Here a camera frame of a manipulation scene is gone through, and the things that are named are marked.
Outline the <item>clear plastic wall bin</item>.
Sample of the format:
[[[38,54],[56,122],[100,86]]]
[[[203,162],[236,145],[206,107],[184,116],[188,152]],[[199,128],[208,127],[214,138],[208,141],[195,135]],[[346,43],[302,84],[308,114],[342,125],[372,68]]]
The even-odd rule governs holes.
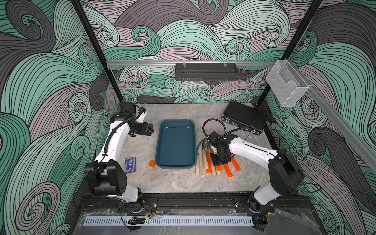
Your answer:
[[[290,60],[278,60],[266,81],[282,107],[293,107],[309,90],[304,75]]]

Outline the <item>orange handle sickle long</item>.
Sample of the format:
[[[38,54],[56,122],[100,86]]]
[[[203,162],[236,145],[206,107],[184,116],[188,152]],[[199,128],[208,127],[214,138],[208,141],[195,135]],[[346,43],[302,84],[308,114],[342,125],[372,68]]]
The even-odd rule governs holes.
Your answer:
[[[232,174],[230,168],[228,167],[228,165],[225,164],[223,167],[225,169],[227,177],[229,177],[229,178],[233,177],[233,174]]]

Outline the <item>black perforated wall shelf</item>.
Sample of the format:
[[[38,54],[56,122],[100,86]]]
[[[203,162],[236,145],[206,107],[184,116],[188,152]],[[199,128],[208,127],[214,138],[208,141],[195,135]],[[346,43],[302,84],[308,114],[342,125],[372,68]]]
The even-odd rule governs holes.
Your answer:
[[[176,63],[177,81],[236,81],[239,71],[235,63]]]

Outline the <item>teal plastic storage tray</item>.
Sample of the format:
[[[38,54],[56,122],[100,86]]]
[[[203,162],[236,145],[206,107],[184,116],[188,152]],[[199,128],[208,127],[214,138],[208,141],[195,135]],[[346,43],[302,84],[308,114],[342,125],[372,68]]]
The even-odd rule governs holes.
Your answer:
[[[161,122],[155,162],[162,169],[190,169],[196,164],[194,122],[167,119]]]

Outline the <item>small orange block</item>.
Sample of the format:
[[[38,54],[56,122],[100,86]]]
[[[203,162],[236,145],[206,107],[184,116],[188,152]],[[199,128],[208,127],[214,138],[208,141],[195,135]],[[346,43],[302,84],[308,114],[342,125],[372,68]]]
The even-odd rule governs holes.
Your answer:
[[[151,168],[154,168],[156,166],[156,162],[155,161],[150,161],[149,166]]]

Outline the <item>black case with latches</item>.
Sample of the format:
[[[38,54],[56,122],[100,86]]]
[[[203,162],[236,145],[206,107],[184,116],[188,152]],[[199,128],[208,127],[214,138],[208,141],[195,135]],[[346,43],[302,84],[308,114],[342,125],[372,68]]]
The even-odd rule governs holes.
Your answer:
[[[260,135],[264,131],[266,115],[257,108],[230,101],[221,119],[238,128],[250,126],[247,128],[248,132]]]

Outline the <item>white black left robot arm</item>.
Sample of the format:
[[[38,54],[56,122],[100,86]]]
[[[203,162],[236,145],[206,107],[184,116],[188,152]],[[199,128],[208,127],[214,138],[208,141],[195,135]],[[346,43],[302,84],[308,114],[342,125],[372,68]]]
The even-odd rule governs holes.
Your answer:
[[[144,122],[146,116],[146,109],[134,103],[122,103],[120,112],[111,116],[110,130],[100,153],[84,167],[84,178],[92,196],[143,205],[142,191],[127,182],[119,158],[127,137],[153,134],[153,124]]]

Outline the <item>blue card pack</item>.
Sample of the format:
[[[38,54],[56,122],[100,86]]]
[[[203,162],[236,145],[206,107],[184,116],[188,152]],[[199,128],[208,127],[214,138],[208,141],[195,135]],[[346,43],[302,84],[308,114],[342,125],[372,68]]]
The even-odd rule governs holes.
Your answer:
[[[130,157],[125,160],[125,174],[136,171],[136,157]]]

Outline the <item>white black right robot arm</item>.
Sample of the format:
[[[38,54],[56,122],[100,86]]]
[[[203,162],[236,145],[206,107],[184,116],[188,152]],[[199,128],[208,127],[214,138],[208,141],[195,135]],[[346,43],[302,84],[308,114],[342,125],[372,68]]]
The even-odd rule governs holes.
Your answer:
[[[206,124],[216,121],[224,127],[224,134],[206,132]],[[295,157],[287,150],[267,149],[247,142],[234,134],[240,130],[249,130],[253,125],[246,125],[227,131],[224,122],[216,118],[206,120],[202,125],[209,147],[211,162],[215,167],[227,167],[235,155],[249,159],[269,172],[269,182],[258,187],[248,199],[250,209],[260,212],[270,202],[285,196],[292,196],[302,183],[305,175]]]

